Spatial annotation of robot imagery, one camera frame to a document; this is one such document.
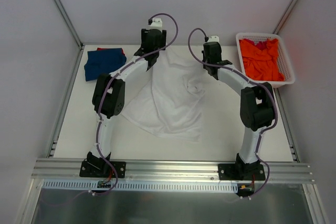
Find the white t shirt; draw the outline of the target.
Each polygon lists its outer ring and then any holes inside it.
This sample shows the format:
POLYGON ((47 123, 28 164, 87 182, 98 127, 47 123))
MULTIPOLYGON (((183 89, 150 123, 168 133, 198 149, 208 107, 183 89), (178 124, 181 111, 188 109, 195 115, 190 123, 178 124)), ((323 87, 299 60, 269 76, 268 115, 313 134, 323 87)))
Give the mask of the white t shirt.
POLYGON ((172 48, 160 52, 151 80, 123 109, 139 128, 161 138, 196 142, 202 134, 203 68, 172 48))

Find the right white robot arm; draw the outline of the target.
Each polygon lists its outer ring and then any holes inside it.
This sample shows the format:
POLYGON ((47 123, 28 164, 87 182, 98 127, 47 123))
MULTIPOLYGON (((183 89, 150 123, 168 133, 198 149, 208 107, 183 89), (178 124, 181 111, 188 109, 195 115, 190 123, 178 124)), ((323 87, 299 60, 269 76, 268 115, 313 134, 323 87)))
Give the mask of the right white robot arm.
POLYGON ((216 41, 203 44, 203 68, 218 81, 240 95, 240 119, 245 127, 242 146, 233 164, 219 164, 220 180, 265 181, 265 171, 258 157, 263 134, 275 127, 278 114, 272 86, 256 83, 238 71, 230 61, 222 60, 222 48, 216 41))

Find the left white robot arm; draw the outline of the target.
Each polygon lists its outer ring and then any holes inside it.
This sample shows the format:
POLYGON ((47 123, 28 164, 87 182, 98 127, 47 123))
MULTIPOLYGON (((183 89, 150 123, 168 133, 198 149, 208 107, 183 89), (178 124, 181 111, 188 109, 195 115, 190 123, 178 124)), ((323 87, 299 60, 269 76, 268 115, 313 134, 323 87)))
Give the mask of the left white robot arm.
POLYGON ((132 59, 110 74, 101 74, 94 89, 92 104, 97 114, 96 140, 81 163, 80 177, 124 177, 124 172, 114 172, 111 156, 112 132, 117 116, 125 104, 125 86, 149 71, 166 46, 166 30, 149 28, 141 30, 141 46, 132 59))

